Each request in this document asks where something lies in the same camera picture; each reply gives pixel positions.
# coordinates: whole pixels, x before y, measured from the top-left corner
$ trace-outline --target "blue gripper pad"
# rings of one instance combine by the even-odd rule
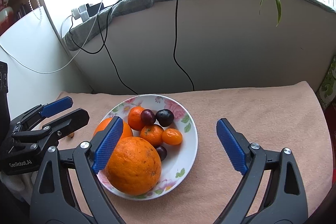
[[[222,120],[217,122],[216,131],[234,169],[242,175],[245,175],[248,170],[245,162],[245,154],[237,140]]]
[[[111,154],[117,145],[117,142],[120,139],[121,134],[123,133],[123,120],[120,117],[115,117],[117,120],[114,122],[112,120],[106,128],[114,122],[112,127],[109,129],[109,132],[106,134],[105,138],[101,141],[98,148],[95,150],[94,162],[92,165],[92,170],[95,174],[98,174],[100,170],[103,170],[111,157]]]
[[[44,106],[42,111],[40,111],[40,114],[43,118],[50,118],[53,115],[72,107],[72,104],[72,99],[67,96]]]

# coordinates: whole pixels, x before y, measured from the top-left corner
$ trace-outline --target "beige cloth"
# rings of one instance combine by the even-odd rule
[[[59,98],[64,96],[73,99],[73,107],[68,111],[81,107],[88,111],[90,121],[75,132],[73,139],[62,139],[59,149],[76,147],[90,140],[105,114],[132,97],[63,92]],[[195,121],[199,139],[196,160],[182,183],[160,198],[132,201],[107,192],[127,224],[214,222],[242,178],[232,167],[216,135],[216,122],[223,117],[249,142],[258,142],[268,150],[281,151],[289,147],[293,151],[306,189],[309,215],[330,190],[333,170],[330,136],[321,107],[306,82],[275,88],[197,91],[168,96],[180,102]],[[75,172],[71,174],[80,207],[91,214]],[[258,210],[267,180],[264,176],[250,213]]]

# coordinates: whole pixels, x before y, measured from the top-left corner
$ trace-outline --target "plum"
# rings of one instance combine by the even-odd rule
[[[162,127],[168,127],[174,121],[174,114],[169,109],[159,110],[156,112],[155,117]]]
[[[141,118],[141,121],[147,126],[151,126],[152,124],[156,122],[155,114],[150,109],[143,110],[141,112],[140,118]]]
[[[160,156],[160,160],[163,161],[167,157],[167,150],[162,145],[157,146],[155,149]]]

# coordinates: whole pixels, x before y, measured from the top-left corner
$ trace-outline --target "tangerine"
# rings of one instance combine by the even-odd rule
[[[96,135],[96,133],[98,131],[103,131],[107,127],[107,125],[110,123],[111,120],[112,120],[112,118],[106,118],[106,119],[102,120],[100,122],[100,124],[97,126],[93,135]],[[121,140],[123,138],[127,138],[127,137],[133,137],[133,131],[132,131],[131,127],[125,121],[123,121],[123,125],[124,125],[123,133],[121,134],[119,140]]]
[[[180,144],[182,142],[183,136],[182,136],[181,132],[179,132],[177,129],[167,128],[162,133],[162,140],[166,144],[178,145],[178,144]]]
[[[105,175],[116,189],[125,194],[144,194],[160,179],[159,154],[142,138],[124,138],[117,143],[105,167]]]
[[[148,141],[152,146],[157,147],[163,143],[162,140],[163,128],[158,124],[145,126],[140,132],[140,138]]]
[[[127,117],[127,122],[129,124],[129,126],[131,127],[131,129],[140,131],[145,126],[145,124],[141,120],[141,113],[142,113],[143,110],[144,110],[143,107],[136,106],[136,107],[133,107],[129,111],[128,117]]]

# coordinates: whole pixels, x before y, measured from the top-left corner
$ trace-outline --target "white bowl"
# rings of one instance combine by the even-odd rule
[[[171,110],[175,118],[169,128],[175,128],[182,133],[182,143],[180,145],[167,145],[165,143],[162,145],[167,149],[168,155],[162,161],[161,177],[155,187],[145,194],[132,196],[122,193],[111,185],[103,171],[100,171],[97,176],[101,184],[117,196],[131,200],[149,200],[169,193],[188,175],[196,158],[197,130],[191,115],[181,104],[169,97],[156,94],[139,95],[128,99],[113,108],[102,120],[119,116],[127,122],[128,113],[135,106],[142,106],[154,113],[161,109]],[[138,131],[133,130],[133,134],[139,136]]]

